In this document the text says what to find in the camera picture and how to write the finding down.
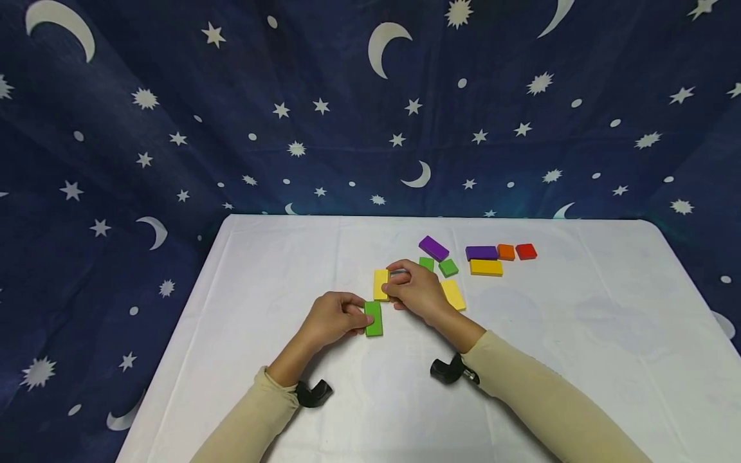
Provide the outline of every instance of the backdrop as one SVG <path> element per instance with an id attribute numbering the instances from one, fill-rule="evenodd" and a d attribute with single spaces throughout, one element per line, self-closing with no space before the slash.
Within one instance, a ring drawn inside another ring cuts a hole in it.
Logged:
<path id="1" fill-rule="evenodd" d="M 230 213 L 644 218 L 732 337 L 740 18 L 4 0 L 0 459 L 115 459 Z"/>

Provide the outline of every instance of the beige sleeve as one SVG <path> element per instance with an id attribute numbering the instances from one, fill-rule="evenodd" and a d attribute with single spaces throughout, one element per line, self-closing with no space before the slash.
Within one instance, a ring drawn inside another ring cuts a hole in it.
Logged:
<path id="1" fill-rule="evenodd" d="M 464 354 L 480 387 L 501 399 L 564 463 L 651 463 L 586 395 L 536 359 L 487 331 Z"/>
<path id="2" fill-rule="evenodd" d="M 296 386 L 281 387 L 265 372 L 208 436 L 190 463 L 258 463 L 299 407 Z"/>

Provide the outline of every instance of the right hand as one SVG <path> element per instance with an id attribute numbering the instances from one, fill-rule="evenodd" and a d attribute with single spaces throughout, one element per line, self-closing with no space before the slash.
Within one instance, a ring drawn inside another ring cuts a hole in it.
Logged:
<path id="1" fill-rule="evenodd" d="M 396 261 L 386 267 L 390 271 L 406 270 L 392 276 L 382 289 L 393 301 L 397 310 L 409 309 L 434 326 L 436 321 L 456 310 L 448 303 L 437 275 L 408 259 Z"/>

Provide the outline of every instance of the square block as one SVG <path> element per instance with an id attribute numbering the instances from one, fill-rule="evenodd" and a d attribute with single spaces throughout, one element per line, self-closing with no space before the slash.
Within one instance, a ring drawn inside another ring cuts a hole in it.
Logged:
<path id="1" fill-rule="evenodd" d="M 365 303 L 366 315 L 373 316 L 373 323 L 365 327 L 366 336 L 381 336 L 383 334 L 383 320 L 381 318 L 381 303 L 368 301 Z"/>
<path id="2" fill-rule="evenodd" d="M 442 244 L 436 242 L 430 236 L 424 237 L 419 242 L 419 248 L 432 256 L 432 258 L 438 262 L 446 260 L 446 258 L 451 254 L 449 250 L 445 249 Z"/>
<path id="3" fill-rule="evenodd" d="M 499 258 L 499 252 L 496 246 L 466 246 L 465 258 L 469 261 L 471 259 L 496 261 Z"/>
<path id="4" fill-rule="evenodd" d="M 446 259 L 440 262 L 440 271 L 445 276 L 445 278 L 447 278 L 458 273 L 458 267 L 452 259 Z"/>
<path id="5" fill-rule="evenodd" d="M 373 274 L 373 300 L 387 301 L 388 294 L 384 293 L 381 285 L 388 283 L 388 270 L 376 270 Z"/>
<path id="6" fill-rule="evenodd" d="M 513 261 L 514 260 L 514 246 L 512 244 L 500 244 L 496 247 L 499 251 L 500 261 Z"/>
<path id="7" fill-rule="evenodd" d="M 471 275 L 502 276 L 505 274 L 502 261 L 471 259 L 468 263 L 471 266 Z"/>
<path id="8" fill-rule="evenodd" d="M 538 253 L 535 252 L 535 247 L 531 243 L 518 244 L 514 248 L 517 250 L 517 255 L 521 261 L 535 259 L 538 256 Z"/>
<path id="9" fill-rule="evenodd" d="M 431 272 L 435 271 L 435 259 L 431 257 L 420 257 L 419 264 Z"/>
<path id="10" fill-rule="evenodd" d="M 445 298 L 448 300 L 456 310 L 465 310 L 465 301 L 458 289 L 458 284 L 455 280 L 443 280 L 440 282 L 443 292 L 445 292 Z"/>

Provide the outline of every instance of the red block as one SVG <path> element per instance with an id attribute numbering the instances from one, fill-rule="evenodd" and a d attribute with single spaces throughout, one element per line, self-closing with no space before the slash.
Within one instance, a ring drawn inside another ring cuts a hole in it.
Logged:
<path id="1" fill-rule="evenodd" d="M 517 255 L 521 261 L 535 259 L 538 256 L 538 253 L 535 252 L 535 247 L 530 243 L 518 244 L 514 249 L 517 251 Z"/>

